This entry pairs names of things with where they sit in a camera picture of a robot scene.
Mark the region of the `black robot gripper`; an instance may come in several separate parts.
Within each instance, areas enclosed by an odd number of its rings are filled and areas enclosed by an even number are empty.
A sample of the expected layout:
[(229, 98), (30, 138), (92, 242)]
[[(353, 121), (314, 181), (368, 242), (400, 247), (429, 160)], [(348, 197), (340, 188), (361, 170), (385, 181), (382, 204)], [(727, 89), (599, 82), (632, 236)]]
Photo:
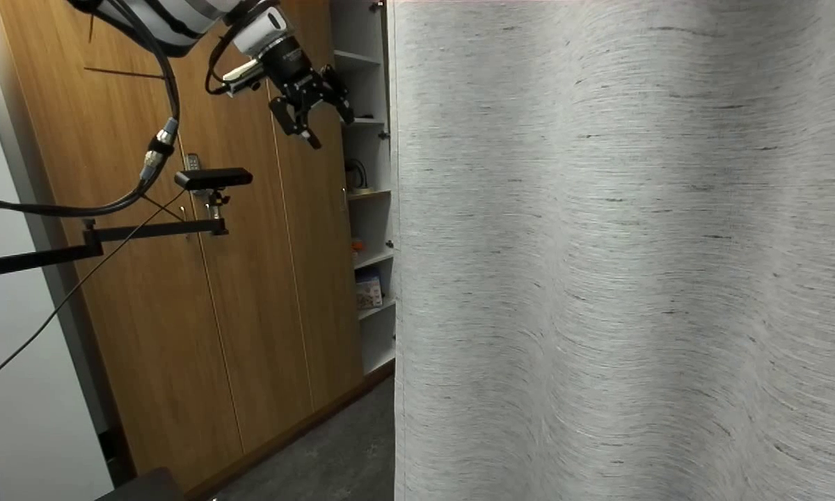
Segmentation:
[(245, 55), (245, 64), (219, 75), (226, 91), (238, 91), (269, 80), (276, 98), (269, 112), (286, 137), (302, 138), (311, 149), (319, 138), (305, 117), (318, 102), (337, 107), (344, 124), (353, 121), (348, 89), (334, 67), (318, 73), (290, 30), (290, 21), (276, 6), (252, 6), (229, 28), (231, 45)]

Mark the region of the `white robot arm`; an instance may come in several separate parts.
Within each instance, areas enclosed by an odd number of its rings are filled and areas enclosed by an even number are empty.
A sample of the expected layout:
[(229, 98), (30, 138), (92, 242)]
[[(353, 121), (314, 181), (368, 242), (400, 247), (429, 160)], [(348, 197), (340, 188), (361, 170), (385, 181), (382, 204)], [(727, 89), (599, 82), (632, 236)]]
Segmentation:
[(167, 59), (187, 55), (223, 21), (226, 32), (206, 60), (208, 94), (237, 94), (269, 80), (276, 85), (269, 101), (276, 121), (311, 148), (319, 144), (308, 124), (318, 102), (334, 105), (343, 121), (353, 119), (340, 75), (308, 60), (279, 0), (70, 0), (70, 6)]

